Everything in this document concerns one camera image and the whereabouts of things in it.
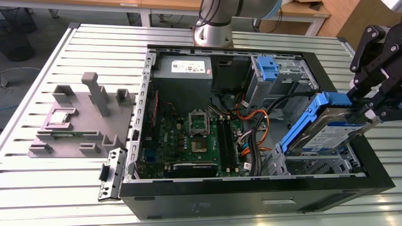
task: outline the side panel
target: side panel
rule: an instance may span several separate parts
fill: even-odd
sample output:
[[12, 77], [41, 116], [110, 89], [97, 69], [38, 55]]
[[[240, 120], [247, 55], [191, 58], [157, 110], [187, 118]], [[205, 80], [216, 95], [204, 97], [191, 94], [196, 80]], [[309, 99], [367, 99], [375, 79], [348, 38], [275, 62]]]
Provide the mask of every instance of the side panel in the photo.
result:
[[323, 211], [360, 196], [341, 190], [121, 197], [138, 219]]

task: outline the trash can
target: trash can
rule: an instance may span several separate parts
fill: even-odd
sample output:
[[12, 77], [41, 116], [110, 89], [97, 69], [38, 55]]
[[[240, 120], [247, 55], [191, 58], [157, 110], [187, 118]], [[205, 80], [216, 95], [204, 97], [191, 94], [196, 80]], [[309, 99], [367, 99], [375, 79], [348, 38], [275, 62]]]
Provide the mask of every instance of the trash can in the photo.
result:
[[17, 32], [6, 20], [0, 20], [0, 52], [13, 62], [25, 61], [34, 55], [25, 34]]
[[36, 31], [30, 8], [0, 7], [0, 13], [17, 32], [28, 34]]

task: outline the metal bracket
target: metal bracket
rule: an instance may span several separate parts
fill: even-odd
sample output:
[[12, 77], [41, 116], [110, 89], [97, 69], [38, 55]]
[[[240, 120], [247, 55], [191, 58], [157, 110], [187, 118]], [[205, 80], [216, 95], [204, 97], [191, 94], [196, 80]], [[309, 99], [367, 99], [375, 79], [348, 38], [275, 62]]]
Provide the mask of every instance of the metal bracket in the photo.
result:
[[261, 171], [264, 176], [288, 176], [289, 172], [285, 168], [285, 157], [281, 153], [280, 145], [275, 145], [275, 149], [263, 152], [265, 157], [261, 163]]
[[126, 149], [116, 148], [108, 153], [105, 164], [101, 165], [98, 180], [101, 180], [97, 201], [117, 201], [120, 182], [122, 178]]

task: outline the slotted aluminum table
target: slotted aluminum table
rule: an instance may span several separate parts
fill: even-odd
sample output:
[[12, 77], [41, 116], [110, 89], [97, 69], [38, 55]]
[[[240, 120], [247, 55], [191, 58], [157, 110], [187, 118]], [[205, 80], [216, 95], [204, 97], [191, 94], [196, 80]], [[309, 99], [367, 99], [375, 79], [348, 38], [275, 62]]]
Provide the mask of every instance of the slotted aluminum table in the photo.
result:
[[[235, 48], [309, 51], [339, 92], [352, 73], [345, 43], [336, 38], [232, 33]], [[48, 113], [57, 84], [82, 91], [81, 74], [97, 72], [108, 92], [137, 93], [146, 44], [192, 45], [191, 31], [81, 24], [69, 28], [0, 136], [0, 225], [108, 225], [144, 223], [122, 202], [97, 203], [104, 159], [29, 159], [25, 154]], [[161, 225], [402, 225], [402, 122], [365, 133], [396, 187], [321, 213], [152, 221]]]

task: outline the sticker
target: sticker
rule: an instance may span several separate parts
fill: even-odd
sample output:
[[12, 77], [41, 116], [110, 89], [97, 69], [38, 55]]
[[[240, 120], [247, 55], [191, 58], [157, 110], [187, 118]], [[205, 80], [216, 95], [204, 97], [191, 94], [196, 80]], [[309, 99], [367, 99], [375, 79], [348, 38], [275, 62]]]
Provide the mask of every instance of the sticker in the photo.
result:
[[205, 73], [205, 64], [203, 61], [175, 60], [171, 62], [171, 72]]
[[120, 6], [133, 6], [133, 7], [137, 7], [137, 4], [120, 3]]
[[360, 129], [364, 125], [341, 121], [329, 122], [307, 142], [303, 150], [317, 152], [336, 147], [348, 138], [349, 132]]
[[244, 107], [248, 107], [248, 103], [245, 101], [241, 100], [240, 104], [244, 106]]
[[315, 17], [328, 17], [327, 15], [313, 14]]
[[251, 164], [244, 162], [244, 170], [251, 170]]

